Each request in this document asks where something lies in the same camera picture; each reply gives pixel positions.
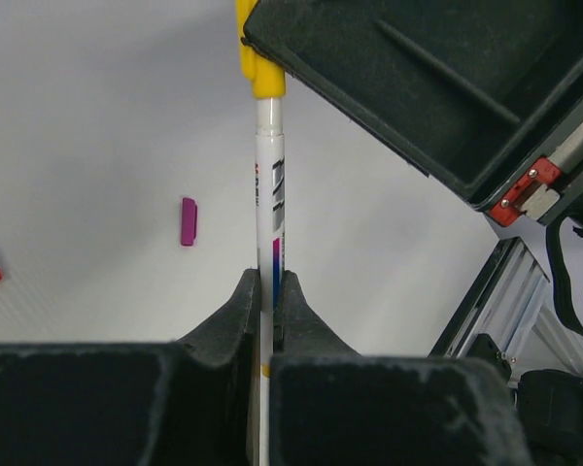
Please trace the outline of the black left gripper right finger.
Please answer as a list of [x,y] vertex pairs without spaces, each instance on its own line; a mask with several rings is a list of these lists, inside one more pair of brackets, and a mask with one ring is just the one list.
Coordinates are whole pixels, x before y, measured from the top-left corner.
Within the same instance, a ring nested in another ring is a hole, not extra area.
[[477,358],[363,356],[286,272],[270,363],[273,465],[529,465],[506,383]]

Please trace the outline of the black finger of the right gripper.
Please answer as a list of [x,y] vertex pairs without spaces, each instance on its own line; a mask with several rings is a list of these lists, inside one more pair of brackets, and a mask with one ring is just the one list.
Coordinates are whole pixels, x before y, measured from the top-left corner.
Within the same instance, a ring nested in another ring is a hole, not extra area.
[[261,1],[244,33],[475,207],[583,100],[583,1]]

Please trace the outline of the yellow pen cap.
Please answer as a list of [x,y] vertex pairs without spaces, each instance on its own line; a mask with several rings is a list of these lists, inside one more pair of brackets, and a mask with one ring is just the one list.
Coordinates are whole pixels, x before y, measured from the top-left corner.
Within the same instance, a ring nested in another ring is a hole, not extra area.
[[256,99],[283,98],[286,95],[284,70],[262,57],[248,45],[244,24],[256,0],[235,0],[235,12],[239,39],[240,68],[243,76],[251,83],[252,94]]

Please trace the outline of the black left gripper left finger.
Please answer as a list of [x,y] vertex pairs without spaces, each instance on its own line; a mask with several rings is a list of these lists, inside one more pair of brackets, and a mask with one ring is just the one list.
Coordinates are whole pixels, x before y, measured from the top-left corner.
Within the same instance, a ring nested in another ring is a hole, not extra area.
[[0,465],[255,465],[260,283],[163,343],[0,344]]

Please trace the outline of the yellow end white pen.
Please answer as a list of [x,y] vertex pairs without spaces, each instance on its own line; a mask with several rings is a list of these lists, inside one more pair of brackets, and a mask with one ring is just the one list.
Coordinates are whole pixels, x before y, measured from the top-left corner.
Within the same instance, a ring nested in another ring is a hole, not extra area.
[[256,129],[257,267],[259,314],[259,463],[268,460],[270,362],[274,352],[274,312],[285,266],[285,137],[282,100],[257,100]]

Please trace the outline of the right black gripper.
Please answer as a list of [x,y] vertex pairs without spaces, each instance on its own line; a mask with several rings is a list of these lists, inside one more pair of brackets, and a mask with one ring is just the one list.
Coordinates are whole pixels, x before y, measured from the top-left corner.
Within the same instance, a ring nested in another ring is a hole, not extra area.
[[502,227],[526,216],[549,224],[570,209],[583,209],[583,105],[545,141],[543,152],[488,211]]

